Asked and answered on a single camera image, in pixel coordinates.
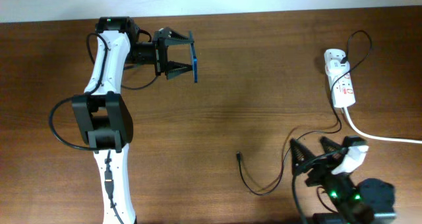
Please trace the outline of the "blue screen Samsung smartphone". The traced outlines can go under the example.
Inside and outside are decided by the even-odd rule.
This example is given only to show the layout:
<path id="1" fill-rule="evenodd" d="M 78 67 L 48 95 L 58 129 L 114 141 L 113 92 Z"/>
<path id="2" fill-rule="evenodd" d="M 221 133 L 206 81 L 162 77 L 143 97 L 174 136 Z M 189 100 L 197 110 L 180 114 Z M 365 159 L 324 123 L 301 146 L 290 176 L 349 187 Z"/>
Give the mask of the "blue screen Samsung smartphone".
<path id="1" fill-rule="evenodd" d="M 190 54 L 191 54 L 191 66 L 192 66 L 192 72 L 193 72 L 193 80 L 194 83 L 198 82 L 198 60 L 196 57 L 196 50 L 195 50 L 195 40 L 193 37 L 193 32 L 189 31 L 189 38 L 192 41 L 190 43 Z"/>

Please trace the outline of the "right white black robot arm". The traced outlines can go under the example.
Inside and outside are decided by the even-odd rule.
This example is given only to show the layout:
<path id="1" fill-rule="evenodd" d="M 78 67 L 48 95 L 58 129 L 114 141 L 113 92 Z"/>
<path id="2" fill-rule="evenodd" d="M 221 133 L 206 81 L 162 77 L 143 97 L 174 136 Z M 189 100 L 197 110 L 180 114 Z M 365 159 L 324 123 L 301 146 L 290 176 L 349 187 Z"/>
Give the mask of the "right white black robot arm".
<path id="1" fill-rule="evenodd" d="M 314 223 L 391 223 L 395 188 L 380 179 L 369 178 L 354 184 L 351 174 L 363 164 L 369 146 L 358 136 L 346 136 L 341 144 L 323 136 L 322 155 L 314 155 L 306 146 L 292 138 L 292 193 L 301 221 L 307 222 L 296 192 L 296 179 L 306 174 L 308 187 L 322 188 L 336 208 L 334 213 L 316 213 Z"/>

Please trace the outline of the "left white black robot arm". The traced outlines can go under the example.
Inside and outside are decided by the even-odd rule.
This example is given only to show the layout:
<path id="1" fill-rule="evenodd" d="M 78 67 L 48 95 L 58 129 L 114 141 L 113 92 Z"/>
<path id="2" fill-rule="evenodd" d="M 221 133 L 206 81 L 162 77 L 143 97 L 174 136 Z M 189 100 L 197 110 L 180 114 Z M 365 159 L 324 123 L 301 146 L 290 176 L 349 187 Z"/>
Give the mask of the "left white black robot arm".
<path id="1" fill-rule="evenodd" d="M 168 80 L 186 72 L 197 77 L 192 34 L 184 36 L 166 27 L 142 42 L 142 33 L 128 16 L 101 17 L 95 29 L 98 52 L 91 79 L 84 93 L 71 100 L 82 139 L 100 172 L 104 223 L 137 222 L 128 176 L 133 120 L 121 95 L 125 65 L 152 65 L 156 76 Z"/>

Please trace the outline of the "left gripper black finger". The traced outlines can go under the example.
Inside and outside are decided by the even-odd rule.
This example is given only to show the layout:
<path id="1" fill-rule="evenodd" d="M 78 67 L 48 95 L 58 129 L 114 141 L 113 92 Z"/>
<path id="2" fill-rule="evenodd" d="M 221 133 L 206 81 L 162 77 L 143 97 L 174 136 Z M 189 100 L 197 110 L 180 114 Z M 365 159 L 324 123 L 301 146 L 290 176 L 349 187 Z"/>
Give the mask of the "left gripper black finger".
<path id="1" fill-rule="evenodd" d="M 190 64 L 179 63 L 175 61 L 169 61 L 165 70 L 165 75 L 168 80 L 171 80 L 183 73 L 193 70 L 193 66 Z"/>
<path id="2" fill-rule="evenodd" d="M 162 39 L 164 40 L 164 45 L 166 46 L 192 43 L 192 38 L 184 36 L 169 27 L 162 30 Z"/>

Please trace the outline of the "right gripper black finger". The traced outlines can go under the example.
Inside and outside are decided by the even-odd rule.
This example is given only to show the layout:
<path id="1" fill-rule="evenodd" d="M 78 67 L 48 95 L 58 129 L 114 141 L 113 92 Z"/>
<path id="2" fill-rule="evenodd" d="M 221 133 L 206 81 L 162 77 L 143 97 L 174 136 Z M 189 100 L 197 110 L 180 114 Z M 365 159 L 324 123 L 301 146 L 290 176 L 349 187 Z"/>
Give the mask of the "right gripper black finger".
<path id="1" fill-rule="evenodd" d="M 331 139 L 323 136 L 320 139 L 320 143 L 322 145 L 322 148 L 326 154 L 335 152 L 332 155 L 329 155 L 327 158 L 330 160 L 341 160 L 344 156 L 344 147 Z"/>
<path id="2" fill-rule="evenodd" d="M 289 141 L 292 160 L 292 173 L 305 173 L 312 167 L 316 157 L 306 146 L 292 138 Z"/>

